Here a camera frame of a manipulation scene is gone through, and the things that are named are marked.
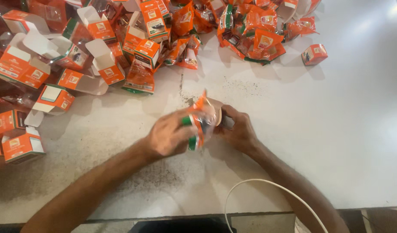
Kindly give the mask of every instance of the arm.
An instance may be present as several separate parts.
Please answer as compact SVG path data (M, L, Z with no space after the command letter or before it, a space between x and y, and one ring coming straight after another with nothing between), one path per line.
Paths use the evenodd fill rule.
M40 209L21 233L71 232L95 211L108 193L140 168L182 153L196 128L181 127L186 109L163 116L148 136L78 178Z
M256 137L249 116L238 112L230 105L222 107L235 124L232 130L217 127L216 134L223 137L236 150L251 157L273 179L273 181L302 198L319 216L330 233L348 233L349 230L332 204L315 188L312 183L275 156ZM320 224L312 213L295 197L283 192L294 213L312 232L322 233Z

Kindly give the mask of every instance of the white table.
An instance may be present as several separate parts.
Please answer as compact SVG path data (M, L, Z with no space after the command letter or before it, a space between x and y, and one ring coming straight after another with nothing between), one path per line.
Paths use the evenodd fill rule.
M203 35L197 71L166 67L154 95L115 90L80 96L46 117L48 154L0 171L0 224L26 222L84 172L146 135L163 114L186 107L204 88L247 112L274 153L314 183L338 209L397 206L397 2L324 0L321 35L297 38L271 65L243 62ZM305 67L300 54L324 44L329 58ZM229 189L268 178L253 161L211 140L199 153L159 161L122 184L90 219L221 214ZM274 188L244 184L231 213L282 212Z

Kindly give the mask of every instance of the pile of packaging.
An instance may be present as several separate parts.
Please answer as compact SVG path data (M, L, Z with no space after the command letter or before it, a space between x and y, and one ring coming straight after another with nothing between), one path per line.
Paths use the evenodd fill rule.
M282 42L316 33L308 15L320 0L12 2L0 6L0 166L44 154L35 127L68 111L78 92L153 94L160 67L197 69L200 34L215 29L221 47L269 64ZM302 55L306 65L326 56L323 45Z

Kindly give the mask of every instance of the hand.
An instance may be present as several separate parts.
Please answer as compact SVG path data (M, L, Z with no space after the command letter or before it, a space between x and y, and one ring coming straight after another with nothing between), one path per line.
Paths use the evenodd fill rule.
M250 123L249 115L238 112L230 105L223 105L222 112L223 115L231 117L235 124L231 130L218 126L214 129L214 134L220 135L234 149L248 155L260 144Z
M189 113L185 108L158 119L145 137L149 147L161 156L173 156L185 152L189 138L197 133L197 127L181 124L181 119Z

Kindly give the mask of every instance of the white cable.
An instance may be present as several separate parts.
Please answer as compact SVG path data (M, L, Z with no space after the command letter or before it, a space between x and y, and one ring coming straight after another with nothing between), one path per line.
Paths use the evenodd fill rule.
M325 227L324 224L321 222L320 218L318 218L318 215L314 212L314 210L312 210L312 208L311 208L308 204L306 204L306 202L304 202L303 199L301 199L300 197L298 197L295 193L289 191L289 189L287 189L287 188L285 188L285 187L282 187L282 186L280 186L280 185L277 184L277 183L274 183L274 182L272 182L272 181L268 181L268 180L265 180L265 179L247 179L247 180L243 180L242 182L239 182L239 183L237 183L235 186L233 186L232 189L230 189L230 191L229 191L229 193L227 194L227 197L226 197L226 203L225 203L225 219L226 219L227 226L229 227L229 230L230 230L231 233L233 233L233 231L232 231L232 228L230 228L229 222L227 221L227 214L226 214L227 200L229 199L230 193L232 193L233 189L235 189L238 185L243 184L243 183L245 183L245 182L249 182L249 181L262 181L262 182L265 182L265 183L269 183L269 184L275 185L276 187L281 188L281 189L287 191L287 192L290 193L292 196L296 197L300 202L302 202L302 204L304 204L304 205L309 209L309 211L311 211L311 213L314 215L314 217L317 219L317 221L318 221L319 224L321 225L322 229L324 230L324 233L328 233L326 227Z

